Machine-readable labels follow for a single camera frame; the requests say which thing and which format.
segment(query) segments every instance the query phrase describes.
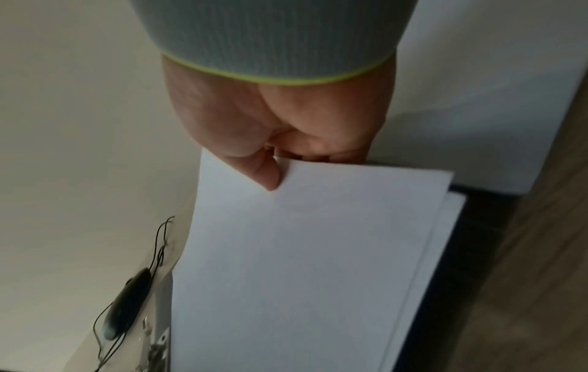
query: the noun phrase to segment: paper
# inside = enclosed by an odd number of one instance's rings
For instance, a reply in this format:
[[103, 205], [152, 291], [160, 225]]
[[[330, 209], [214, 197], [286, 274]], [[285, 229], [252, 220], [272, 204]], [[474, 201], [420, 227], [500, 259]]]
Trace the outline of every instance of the paper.
[[588, 1], [419, 0], [370, 160], [523, 194], [588, 66]]
[[447, 172], [285, 166], [268, 193], [203, 153], [174, 372], [391, 370], [463, 197]]

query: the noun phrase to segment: black cord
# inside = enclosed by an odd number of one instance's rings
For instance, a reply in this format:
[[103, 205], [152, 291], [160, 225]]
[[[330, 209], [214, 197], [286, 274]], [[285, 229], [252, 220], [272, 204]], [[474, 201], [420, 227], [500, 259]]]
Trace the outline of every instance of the black cord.
[[[155, 266], [155, 269], [153, 270], [153, 274], [151, 275], [151, 282], [153, 283], [153, 280], [155, 278], [155, 274], [157, 273], [157, 268], [160, 267], [163, 262], [164, 262], [164, 252], [165, 252], [165, 248], [167, 247], [167, 225], [172, 223], [172, 220], [174, 219], [175, 216], [171, 216], [169, 217], [167, 220], [165, 220], [164, 223], [162, 223], [161, 225], [159, 225], [159, 227], [157, 228], [157, 233], [155, 234], [155, 247], [153, 248], [153, 258], [151, 259], [151, 265], [149, 265], [149, 271], [151, 271], [151, 269], [153, 268], [153, 265], [156, 263], [156, 259], [157, 259], [157, 264]], [[159, 247], [159, 250], [157, 250], [157, 243], [159, 241], [159, 233], [161, 232], [161, 228], [164, 228], [164, 243], [161, 247]], [[98, 323], [98, 320], [100, 319], [100, 317], [106, 313], [106, 310], [108, 310], [110, 307], [112, 306], [112, 302], [106, 306], [104, 308], [104, 310], [102, 310], [102, 312], [96, 317], [96, 319], [94, 320], [94, 324], [92, 325], [92, 332], [94, 334], [94, 337], [96, 338], [96, 342], [98, 343], [98, 368], [96, 368], [96, 370], [94, 372], [99, 372], [100, 369], [110, 360], [110, 358], [112, 358], [112, 356], [116, 353], [116, 351], [121, 347], [121, 345], [124, 342], [124, 339], [127, 336], [127, 333], [123, 333], [122, 335], [118, 336], [117, 339], [115, 340], [115, 342], [112, 344], [112, 346], [110, 346], [110, 349], [108, 350], [108, 352], [106, 353], [106, 355], [104, 357], [100, 357], [103, 349], [104, 349], [104, 345], [102, 344], [102, 342], [100, 342], [100, 337], [98, 337], [98, 333], [96, 332], [96, 324]]]

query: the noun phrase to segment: sleeve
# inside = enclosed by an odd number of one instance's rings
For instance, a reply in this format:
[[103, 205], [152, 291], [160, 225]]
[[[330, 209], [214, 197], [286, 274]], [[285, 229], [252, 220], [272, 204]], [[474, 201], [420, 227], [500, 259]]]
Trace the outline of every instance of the sleeve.
[[417, 0], [130, 0], [170, 59], [252, 82], [328, 83], [386, 61]]

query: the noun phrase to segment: white wall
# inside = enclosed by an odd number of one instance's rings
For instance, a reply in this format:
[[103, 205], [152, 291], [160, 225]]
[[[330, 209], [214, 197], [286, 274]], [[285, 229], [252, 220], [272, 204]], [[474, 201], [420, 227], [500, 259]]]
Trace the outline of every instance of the white wall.
[[195, 187], [121, 0], [0, 2], [0, 369], [60, 371]]

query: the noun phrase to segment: hand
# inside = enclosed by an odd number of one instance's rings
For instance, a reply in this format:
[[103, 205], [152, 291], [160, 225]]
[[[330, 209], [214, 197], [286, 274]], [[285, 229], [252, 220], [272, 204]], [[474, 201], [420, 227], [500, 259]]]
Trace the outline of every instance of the hand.
[[277, 86], [205, 74], [163, 58], [180, 121], [202, 147], [267, 190], [280, 183], [272, 156], [359, 164], [385, 121], [396, 56], [343, 82]]

